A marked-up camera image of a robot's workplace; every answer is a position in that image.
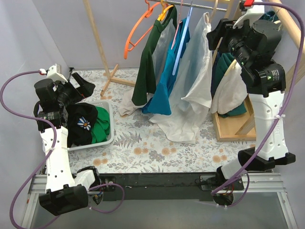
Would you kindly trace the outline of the black daisy t shirt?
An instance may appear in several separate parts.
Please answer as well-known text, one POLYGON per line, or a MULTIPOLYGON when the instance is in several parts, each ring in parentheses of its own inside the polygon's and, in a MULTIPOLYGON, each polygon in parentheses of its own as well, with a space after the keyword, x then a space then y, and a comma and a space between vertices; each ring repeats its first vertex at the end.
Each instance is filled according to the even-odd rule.
POLYGON ((91 131, 96 123, 98 111, 94 105, 78 103, 69 105, 67 146, 83 146, 92 143, 91 131))

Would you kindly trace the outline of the beige wooden hanger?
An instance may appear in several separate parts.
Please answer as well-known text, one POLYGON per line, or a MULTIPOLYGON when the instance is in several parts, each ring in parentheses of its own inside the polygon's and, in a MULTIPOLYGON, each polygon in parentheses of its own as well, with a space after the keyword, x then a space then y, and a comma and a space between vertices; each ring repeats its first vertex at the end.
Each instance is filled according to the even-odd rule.
POLYGON ((217 7, 218 7, 218 0, 214 0, 214 6, 213 6, 213 9, 212 9, 212 12, 211 12, 211 14, 208 15, 208 23, 209 24, 212 23, 212 20, 213 20, 213 17, 215 15, 215 13, 216 13, 217 7))

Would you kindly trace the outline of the light blue hanger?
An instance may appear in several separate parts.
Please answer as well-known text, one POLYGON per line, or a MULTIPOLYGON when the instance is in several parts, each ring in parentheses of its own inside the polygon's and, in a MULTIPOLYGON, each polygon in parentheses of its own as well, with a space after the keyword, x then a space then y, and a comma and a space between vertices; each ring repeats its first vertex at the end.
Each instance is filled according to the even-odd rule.
POLYGON ((190 3, 190 8, 189 8, 187 17, 185 18, 185 22, 183 23, 183 31, 182 31, 182 34, 181 34, 181 39, 180 39, 180 42, 179 42, 179 46, 178 46, 178 50, 177 50, 177 55, 176 55, 172 75, 175 75, 176 72, 177 72, 177 68, 178 68, 180 57, 181 57, 183 44, 184 44, 185 37, 186 37, 186 34, 187 34, 189 20, 190 20, 190 16, 192 14, 192 11, 193 11, 193 1, 191 1, 191 3, 190 3))

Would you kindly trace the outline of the bright green t shirt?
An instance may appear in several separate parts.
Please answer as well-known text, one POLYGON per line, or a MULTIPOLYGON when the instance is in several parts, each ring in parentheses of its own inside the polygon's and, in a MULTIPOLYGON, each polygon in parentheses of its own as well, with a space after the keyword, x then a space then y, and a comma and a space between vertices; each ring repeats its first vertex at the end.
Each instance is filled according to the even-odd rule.
POLYGON ((102 107, 95 107, 97 110, 97 119, 91 131, 92 144, 107 141, 110 134, 110 115, 108 111, 102 107))

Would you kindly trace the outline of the orange plastic hanger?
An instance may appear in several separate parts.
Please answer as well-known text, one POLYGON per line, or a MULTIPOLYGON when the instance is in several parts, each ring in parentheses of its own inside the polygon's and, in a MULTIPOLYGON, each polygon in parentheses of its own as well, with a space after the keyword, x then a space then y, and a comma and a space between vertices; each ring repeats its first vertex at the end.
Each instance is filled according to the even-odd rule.
POLYGON ((152 30, 154 20, 163 21, 165 19, 165 8, 169 6, 163 0, 156 2, 145 0, 144 2, 146 4, 146 9, 132 26, 124 45, 123 58, 125 60, 129 57, 130 52, 132 52, 152 30))

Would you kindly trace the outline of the white t shirt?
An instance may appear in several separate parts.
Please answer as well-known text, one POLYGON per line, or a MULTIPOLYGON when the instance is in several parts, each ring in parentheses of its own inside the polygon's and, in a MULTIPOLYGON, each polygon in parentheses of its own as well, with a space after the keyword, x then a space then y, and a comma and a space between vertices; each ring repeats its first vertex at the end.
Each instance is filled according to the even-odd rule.
POLYGON ((212 104, 212 52, 206 37, 212 28, 209 19, 209 13, 205 12, 180 60, 169 97, 172 113, 155 114, 150 119, 173 142, 195 144, 196 135, 212 104))

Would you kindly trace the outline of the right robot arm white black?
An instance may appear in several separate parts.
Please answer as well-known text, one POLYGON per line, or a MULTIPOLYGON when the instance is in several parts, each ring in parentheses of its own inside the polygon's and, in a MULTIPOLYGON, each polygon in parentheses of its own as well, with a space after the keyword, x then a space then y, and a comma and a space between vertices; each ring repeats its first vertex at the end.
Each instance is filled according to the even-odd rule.
POLYGON ((283 107, 286 80, 284 68, 273 60, 282 33, 271 21, 245 20, 241 28, 234 21, 221 19, 216 28, 207 33, 209 50, 219 47, 229 52, 241 66, 241 78, 251 100, 256 146, 238 152, 237 159, 217 168, 216 185, 228 189, 237 171, 267 171, 276 165, 288 165, 296 156, 285 144, 283 107))

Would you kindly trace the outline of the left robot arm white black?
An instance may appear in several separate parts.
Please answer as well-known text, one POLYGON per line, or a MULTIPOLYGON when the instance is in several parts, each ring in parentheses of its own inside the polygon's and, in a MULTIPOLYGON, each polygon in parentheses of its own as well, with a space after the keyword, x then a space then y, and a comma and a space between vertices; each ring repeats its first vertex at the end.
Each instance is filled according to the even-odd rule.
POLYGON ((33 114, 47 156, 46 193, 39 197, 39 203, 55 216, 87 207, 88 191, 96 191, 102 184, 94 166, 80 169, 76 175, 71 173, 67 107, 91 96, 95 88, 78 73, 73 73, 72 77, 79 87, 74 87, 61 74, 51 72, 34 85, 39 100, 33 114))

